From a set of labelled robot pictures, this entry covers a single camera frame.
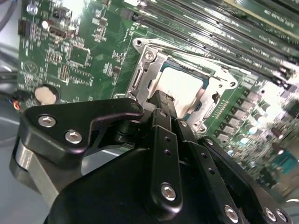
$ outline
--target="silver screw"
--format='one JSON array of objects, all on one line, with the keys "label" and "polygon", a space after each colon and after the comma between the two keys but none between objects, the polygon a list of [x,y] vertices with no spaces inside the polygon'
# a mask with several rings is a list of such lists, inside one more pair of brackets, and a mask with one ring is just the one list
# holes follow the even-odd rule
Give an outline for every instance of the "silver screw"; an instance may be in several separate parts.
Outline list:
[{"label": "silver screw", "polygon": [[33,4],[33,3],[30,3],[29,5],[27,5],[26,7],[26,11],[30,14],[30,15],[37,15],[38,13],[38,7]]},{"label": "silver screw", "polygon": [[187,127],[187,123],[184,122],[183,120],[181,120],[181,125],[184,126],[184,127]]},{"label": "silver screw", "polygon": [[224,207],[225,214],[227,217],[233,222],[233,223],[238,223],[239,217],[235,210],[232,209],[229,205],[225,205]]},{"label": "silver screw", "polygon": [[155,55],[152,51],[147,51],[144,55],[144,58],[148,61],[148,62],[152,62],[155,59]]},{"label": "silver screw", "polygon": [[78,144],[82,141],[82,136],[76,131],[68,131],[65,134],[65,140],[72,144]]},{"label": "silver screw", "polygon": [[212,142],[212,140],[210,140],[210,139],[206,139],[206,141],[207,141],[207,143],[209,143],[209,145],[213,145],[213,142]]},{"label": "silver screw", "polygon": [[168,201],[174,201],[174,199],[176,199],[176,192],[168,184],[162,185],[161,193],[162,193],[163,197],[165,197]]},{"label": "silver screw", "polygon": [[53,127],[56,120],[50,116],[41,116],[38,118],[38,123],[43,127]]},{"label": "silver screw", "polygon": [[269,219],[271,219],[273,222],[276,222],[276,217],[273,214],[273,212],[270,211],[270,209],[265,208],[266,214],[268,216]]},{"label": "silver screw", "polygon": [[287,222],[288,220],[286,219],[285,215],[278,209],[276,209],[276,213],[278,214],[278,216],[284,221]]}]

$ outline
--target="mounting hole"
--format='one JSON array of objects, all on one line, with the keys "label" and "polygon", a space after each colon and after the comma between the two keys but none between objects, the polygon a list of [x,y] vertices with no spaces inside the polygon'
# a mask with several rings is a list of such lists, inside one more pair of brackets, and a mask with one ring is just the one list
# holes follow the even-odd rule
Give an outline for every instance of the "mounting hole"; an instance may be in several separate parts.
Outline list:
[{"label": "mounting hole", "polygon": [[141,46],[142,46],[142,42],[141,42],[140,40],[137,40],[137,41],[136,41],[136,46],[137,46],[137,47],[141,47]]},{"label": "mounting hole", "polygon": [[160,114],[161,114],[163,117],[167,118],[167,113],[165,113],[164,111],[161,111]]},{"label": "mounting hole", "polygon": [[204,157],[205,159],[207,159],[207,155],[206,154],[202,153],[201,155],[202,155],[202,157]]},{"label": "mounting hole", "polygon": [[229,84],[229,86],[230,86],[230,87],[234,87],[235,84],[236,84],[235,82],[231,82],[231,83]]},{"label": "mounting hole", "polygon": [[140,110],[139,105],[135,104],[135,103],[131,103],[131,106],[136,109],[136,110]]},{"label": "mounting hole", "polygon": [[169,151],[169,150],[164,150],[164,153],[165,153],[165,155],[167,155],[167,156],[171,156],[171,152]]},{"label": "mounting hole", "polygon": [[165,141],[167,141],[167,142],[171,142],[171,139],[170,138],[168,138],[167,136],[165,136]]},{"label": "mounting hole", "polygon": [[211,168],[209,168],[209,172],[213,175],[215,174],[215,171],[213,171]]}]

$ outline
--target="microchip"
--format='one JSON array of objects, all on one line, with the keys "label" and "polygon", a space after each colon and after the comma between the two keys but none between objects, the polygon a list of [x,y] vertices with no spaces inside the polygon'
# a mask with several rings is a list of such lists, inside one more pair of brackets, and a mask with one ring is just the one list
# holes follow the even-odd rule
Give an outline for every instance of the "microchip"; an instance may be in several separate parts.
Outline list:
[{"label": "microchip", "polygon": [[105,26],[107,25],[107,19],[106,19],[106,18],[101,18],[101,19],[100,19],[100,25],[101,25],[102,27],[105,27]]},{"label": "microchip", "polygon": [[260,96],[253,92],[253,91],[250,91],[250,90],[245,90],[245,92],[243,93],[243,95],[247,98],[247,100],[249,101],[257,101],[260,99]]},{"label": "microchip", "polygon": [[245,111],[236,107],[232,109],[232,114],[238,119],[244,119],[247,116],[247,113]]},{"label": "microchip", "polygon": [[239,99],[238,100],[238,105],[240,105],[240,107],[246,111],[251,110],[253,108],[253,104],[248,102],[247,100],[244,99]]},{"label": "microchip", "polygon": [[132,19],[132,16],[134,15],[133,12],[131,12],[130,10],[127,10],[126,8],[123,8],[121,10],[121,17],[127,20]]},{"label": "microchip", "polygon": [[288,91],[284,91],[281,95],[280,95],[280,97],[282,97],[282,98],[288,98],[289,96],[291,95],[291,93],[290,92],[288,92]]},{"label": "microchip", "polygon": [[232,135],[235,132],[235,129],[227,124],[222,123],[220,128],[225,134]]},{"label": "microchip", "polygon": [[293,118],[299,118],[299,101],[296,100],[293,106],[287,111]]},{"label": "microchip", "polygon": [[238,127],[240,125],[240,122],[241,122],[239,119],[234,118],[233,116],[227,116],[226,121],[232,127]]},{"label": "microchip", "polygon": [[227,142],[229,139],[229,136],[227,134],[224,134],[224,133],[215,133],[215,134],[216,134],[217,139],[223,143]]},{"label": "microchip", "polygon": [[89,50],[73,46],[70,53],[70,60],[85,66],[89,55]]},{"label": "microchip", "polygon": [[112,73],[118,75],[120,71],[121,71],[120,67],[115,66],[112,70]]}]

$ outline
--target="screw hole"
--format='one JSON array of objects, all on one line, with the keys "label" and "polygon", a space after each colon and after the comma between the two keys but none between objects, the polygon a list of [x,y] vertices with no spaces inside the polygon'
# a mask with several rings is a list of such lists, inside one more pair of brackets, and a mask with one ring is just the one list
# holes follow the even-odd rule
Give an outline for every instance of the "screw hole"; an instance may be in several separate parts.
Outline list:
[{"label": "screw hole", "polygon": [[213,175],[215,174],[215,172],[211,168],[209,168],[209,171],[211,174],[213,174]]},{"label": "screw hole", "polygon": [[164,111],[161,111],[160,114],[161,114],[163,117],[167,118],[167,113],[165,113]]},{"label": "screw hole", "polygon": [[141,42],[140,40],[138,40],[138,41],[136,41],[136,45],[137,45],[138,47],[141,47],[142,42]]},{"label": "screw hole", "polygon": [[135,109],[135,110],[140,110],[139,105],[131,103],[131,106]]},{"label": "screw hole", "polygon": [[165,141],[167,141],[167,142],[171,142],[171,140],[170,140],[170,138],[168,138],[167,136],[165,136]]},{"label": "screw hole", "polygon": [[164,150],[164,153],[165,153],[165,155],[167,155],[167,156],[171,156],[171,152],[169,151],[169,150]]},{"label": "screw hole", "polygon": [[207,155],[206,154],[202,153],[201,155],[202,155],[202,157],[204,157],[205,159],[207,159]]}]

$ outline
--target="capacitor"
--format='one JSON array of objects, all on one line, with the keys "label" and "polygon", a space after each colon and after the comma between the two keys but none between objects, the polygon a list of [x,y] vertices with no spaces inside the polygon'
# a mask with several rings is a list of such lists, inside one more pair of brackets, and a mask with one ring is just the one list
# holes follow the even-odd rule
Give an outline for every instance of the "capacitor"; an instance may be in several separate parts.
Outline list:
[{"label": "capacitor", "polygon": [[238,140],[240,141],[241,144],[247,144],[249,142],[249,138],[246,138],[244,134],[240,134],[238,136]]},{"label": "capacitor", "polygon": [[250,168],[254,168],[254,167],[256,167],[256,162],[255,162],[255,161],[250,162],[250,163],[249,163],[249,167],[250,167]]},{"label": "capacitor", "polygon": [[255,134],[257,132],[257,127],[252,124],[247,124],[245,128],[248,131],[248,134]]},{"label": "capacitor", "polygon": [[264,104],[262,105],[262,109],[263,109],[266,113],[269,113],[269,112],[271,112],[271,105],[268,104],[268,103],[264,103]]},{"label": "capacitor", "polygon": [[282,112],[282,109],[281,109],[280,106],[278,106],[278,105],[270,105],[268,103],[264,103],[262,105],[262,109],[271,118],[275,118],[276,116],[278,116]]},{"label": "capacitor", "polygon": [[50,26],[50,24],[47,20],[42,21],[42,28],[43,29],[48,29],[49,26]]},{"label": "capacitor", "polygon": [[281,133],[281,131],[276,128],[276,127],[273,127],[271,129],[271,132],[273,133],[273,135],[275,135],[275,137],[277,137],[278,139],[282,139],[284,137],[284,135]]},{"label": "capacitor", "polygon": [[253,117],[259,124],[264,124],[267,121],[267,118],[259,113],[257,113]]},{"label": "capacitor", "polygon": [[26,7],[26,11],[30,14],[30,15],[37,15],[38,13],[38,7],[33,4],[33,3],[30,3],[27,5]]},{"label": "capacitor", "polygon": [[58,101],[59,92],[54,86],[44,84],[35,89],[34,96],[41,105],[52,105]]},{"label": "capacitor", "polygon": [[282,153],[285,152],[285,150],[275,142],[272,143],[272,148],[273,148],[274,152],[278,155],[281,155]]}]

